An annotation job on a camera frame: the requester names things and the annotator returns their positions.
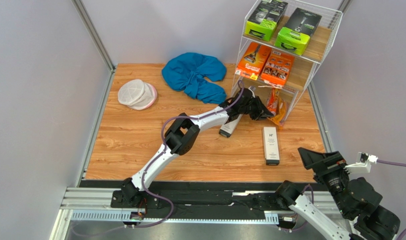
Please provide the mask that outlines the black green Gillette Labs box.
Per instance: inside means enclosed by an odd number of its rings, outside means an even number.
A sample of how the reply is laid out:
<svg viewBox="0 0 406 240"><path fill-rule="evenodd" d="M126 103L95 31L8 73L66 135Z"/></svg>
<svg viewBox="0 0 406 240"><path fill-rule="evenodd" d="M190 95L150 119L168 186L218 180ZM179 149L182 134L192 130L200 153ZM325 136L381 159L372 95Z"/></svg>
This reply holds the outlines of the black green Gillette Labs box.
<svg viewBox="0 0 406 240"><path fill-rule="evenodd" d="M301 56L308 47L321 19L320 14L296 8L278 32L275 47Z"/></svg>

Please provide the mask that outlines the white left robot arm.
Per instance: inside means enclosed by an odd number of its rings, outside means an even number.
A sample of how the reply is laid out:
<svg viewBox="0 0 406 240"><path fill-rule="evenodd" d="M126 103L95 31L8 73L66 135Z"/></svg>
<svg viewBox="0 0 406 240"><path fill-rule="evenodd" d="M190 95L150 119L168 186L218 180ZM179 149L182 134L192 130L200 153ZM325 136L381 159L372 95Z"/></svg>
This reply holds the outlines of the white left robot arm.
<svg viewBox="0 0 406 240"><path fill-rule="evenodd" d="M232 122L240 115L249 115L255 121L274 116L252 90L243 87L213 110L199 115L182 113L167 120L162 126L159 150L141 170L123 181L120 188L122 196L118 196L117 200L137 206L143 193L149 192L154 179L170 162L188 153L201 132Z"/></svg>

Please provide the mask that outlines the black green box on shelf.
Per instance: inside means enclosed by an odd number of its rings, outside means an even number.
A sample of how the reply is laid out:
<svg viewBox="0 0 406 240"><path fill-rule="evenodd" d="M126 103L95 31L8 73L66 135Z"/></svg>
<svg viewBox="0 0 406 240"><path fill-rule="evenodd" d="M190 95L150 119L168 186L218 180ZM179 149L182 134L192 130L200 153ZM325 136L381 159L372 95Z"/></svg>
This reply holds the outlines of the black green box on shelf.
<svg viewBox="0 0 406 240"><path fill-rule="evenodd" d="M270 41L287 7L288 2L282 0L260 1L247 17L244 34Z"/></svg>

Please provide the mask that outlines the white mesh laundry bag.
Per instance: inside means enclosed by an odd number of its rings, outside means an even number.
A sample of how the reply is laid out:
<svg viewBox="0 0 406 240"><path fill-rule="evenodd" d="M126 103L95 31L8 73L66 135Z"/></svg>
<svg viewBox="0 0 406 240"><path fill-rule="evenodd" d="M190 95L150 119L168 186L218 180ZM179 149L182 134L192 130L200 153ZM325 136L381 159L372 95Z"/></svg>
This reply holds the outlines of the white mesh laundry bag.
<svg viewBox="0 0 406 240"><path fill-rule="evenodd" d="M120 104L141 111L154 104L157 99L157 90L153 85L141 79L134 79L119 89L117 99Z"/></svg>

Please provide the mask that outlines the orange razor bag vertical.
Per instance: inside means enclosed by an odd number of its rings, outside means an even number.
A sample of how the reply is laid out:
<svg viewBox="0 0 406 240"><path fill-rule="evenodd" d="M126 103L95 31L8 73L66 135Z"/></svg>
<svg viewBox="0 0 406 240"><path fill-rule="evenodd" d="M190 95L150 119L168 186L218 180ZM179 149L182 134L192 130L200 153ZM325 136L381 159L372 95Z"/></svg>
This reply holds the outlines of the orange razor bag vertical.
<svg viewBox="0 0 406 240"><path fill-rule="evenodd" d="M274 117L268 118L268 120L278 126L280 130L282 130L284 127L288 107L289 103L287 101L284 101L282 98L279 98L276 115Z"/></svg>

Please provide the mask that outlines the black mounting rail base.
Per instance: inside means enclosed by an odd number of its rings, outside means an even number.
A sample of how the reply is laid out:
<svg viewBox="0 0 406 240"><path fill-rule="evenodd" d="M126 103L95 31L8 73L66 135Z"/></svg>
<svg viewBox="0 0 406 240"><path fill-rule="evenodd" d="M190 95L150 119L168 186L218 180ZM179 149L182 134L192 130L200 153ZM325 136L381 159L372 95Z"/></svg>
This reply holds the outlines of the black mounting rail base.
<svg viewBox="0 0 406 240"><path fill-rule="evenodd" d="M275 200L278 182L154 182L136 203L119 181L87 180L69 188L61 203L76 221L121 222L131 228L153 223L268 224L290 229L290 209Z"/></svg>

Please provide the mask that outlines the orange razor bag horizontal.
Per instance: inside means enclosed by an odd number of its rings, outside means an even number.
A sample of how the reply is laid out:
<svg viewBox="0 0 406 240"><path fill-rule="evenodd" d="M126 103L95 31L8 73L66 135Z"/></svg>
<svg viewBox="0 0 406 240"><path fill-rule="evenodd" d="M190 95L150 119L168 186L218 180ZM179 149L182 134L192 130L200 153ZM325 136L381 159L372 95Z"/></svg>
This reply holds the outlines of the orange razor bag horizontal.
<svg viewBox="0 0 406 240"><path fill-rule="evenodd" d="M272 88L270 98L267 102L267 109L275 116L278 110L280 89Z"/></svg>

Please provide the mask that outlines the orange Gillette Fusion5 box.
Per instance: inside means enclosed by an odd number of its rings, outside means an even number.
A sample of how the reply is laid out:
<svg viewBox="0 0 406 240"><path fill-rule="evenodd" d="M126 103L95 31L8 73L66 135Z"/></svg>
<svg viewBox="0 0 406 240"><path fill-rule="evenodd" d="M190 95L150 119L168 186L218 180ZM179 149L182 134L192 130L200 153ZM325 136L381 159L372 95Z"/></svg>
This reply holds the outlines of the orange Gillette Fusion5 box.
<svg viewBox="0 0 406 240"><path fill-rule="evenodd" d="M261 74L272 48L256 42L250 42L242 57L239 58L235 74L256 81Z"/></svg>

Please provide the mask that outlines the orange razor box back side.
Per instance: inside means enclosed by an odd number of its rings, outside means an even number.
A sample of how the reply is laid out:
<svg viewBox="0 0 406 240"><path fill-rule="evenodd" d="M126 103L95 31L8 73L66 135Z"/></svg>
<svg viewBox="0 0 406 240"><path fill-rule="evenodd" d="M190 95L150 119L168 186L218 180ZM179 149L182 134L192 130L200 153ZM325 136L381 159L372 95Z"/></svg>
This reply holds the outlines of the orange razor box back side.
<svg viewBox="0 0 406 240"><path fill-rule="evenodd" d="M282 89L288 81L294 61L293 55L272 50L260 74L260 80L274 88Z"/></svg>

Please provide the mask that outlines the white tall box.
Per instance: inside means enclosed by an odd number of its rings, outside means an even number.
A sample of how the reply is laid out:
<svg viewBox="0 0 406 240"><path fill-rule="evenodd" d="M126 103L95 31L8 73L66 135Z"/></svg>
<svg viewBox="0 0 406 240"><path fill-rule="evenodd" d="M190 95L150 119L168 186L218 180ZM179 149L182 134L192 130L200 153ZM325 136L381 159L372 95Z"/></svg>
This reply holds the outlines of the white tall box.
<svg viewBox="0 0 406 240"><path fill-rule="evenodd" d="M240 122L242 118L242 114L240 114L235 120L229 121L225 124L223 124L220 129L219 129L219 134L221 136L224 136L226 138L229 138L233 132L235 131L238 123Z"/></svg>
<svg viewBox="0 0 406 240"><path fill-rule="evenodd" d="M277 129L263 127L264 157L267 166L277 166L280 163Z"/></svg>

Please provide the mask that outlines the blue cloth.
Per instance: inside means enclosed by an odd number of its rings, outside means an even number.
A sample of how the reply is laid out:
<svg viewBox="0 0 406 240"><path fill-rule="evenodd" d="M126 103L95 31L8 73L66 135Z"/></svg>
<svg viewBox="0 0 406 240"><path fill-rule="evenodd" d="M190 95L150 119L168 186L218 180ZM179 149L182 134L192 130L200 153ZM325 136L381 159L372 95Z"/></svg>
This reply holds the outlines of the blue cloth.
<svg viewBox="0 0 406 240"><path fill-rule="evenodd" d="M161 74L171 89L205 104L221 104L227 94L216 82L222 81L226 72L216 57L187 52L168 61Z"/></svg>

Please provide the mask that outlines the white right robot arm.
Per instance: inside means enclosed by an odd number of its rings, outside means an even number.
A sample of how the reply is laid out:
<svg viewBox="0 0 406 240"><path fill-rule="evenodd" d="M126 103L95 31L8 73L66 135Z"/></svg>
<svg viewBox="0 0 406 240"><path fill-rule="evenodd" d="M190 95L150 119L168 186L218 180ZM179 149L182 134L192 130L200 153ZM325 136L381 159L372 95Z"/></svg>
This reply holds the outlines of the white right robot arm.
<svg viewBox="0 0 406 240"><path fill-rule="evenodd" d="M339 151L316 152L298 148L304 168L314 172L314 180L327 187L341 216L355 221L356 232L335 224L298 190L291 181L284 181L274 193L274 202L282 209L292 210L303 217L328 240L395 240L401 221L397 215L381 206L382 195L364 177L350 179L350 174L371 171L378 157L365 152L358 162L347 164Z"/></svg>

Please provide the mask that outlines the white tall box far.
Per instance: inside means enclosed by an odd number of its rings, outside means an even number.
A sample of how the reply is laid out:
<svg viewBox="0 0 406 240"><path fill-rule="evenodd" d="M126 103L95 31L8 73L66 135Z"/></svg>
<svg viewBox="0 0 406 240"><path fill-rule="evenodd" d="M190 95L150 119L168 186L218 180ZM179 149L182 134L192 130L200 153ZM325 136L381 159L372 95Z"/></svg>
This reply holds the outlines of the white tall box far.
<svg viewBox="0 0 406 240"><path fill-rule="evenodd" d="M277 129L263 127L264 157L267 166L277 166L280 163Z"/></svg>

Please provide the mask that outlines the white tall box near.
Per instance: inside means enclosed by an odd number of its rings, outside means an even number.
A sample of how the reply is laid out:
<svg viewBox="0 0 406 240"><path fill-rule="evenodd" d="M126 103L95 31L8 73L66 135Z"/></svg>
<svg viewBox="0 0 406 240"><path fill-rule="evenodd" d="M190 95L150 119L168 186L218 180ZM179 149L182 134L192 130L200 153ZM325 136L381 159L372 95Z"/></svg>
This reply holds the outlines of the white tall box near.
<svg viewBox="0 0 406 240"><path fill-rule="evenodd" d="M219 134L221 136L224 136L226 138L229 138L233 132L235 131L238 123L240 122L242 118L242 114L240 114L235 120L229 121L225 124L223 124L220 129L219 129Z"/></svg>

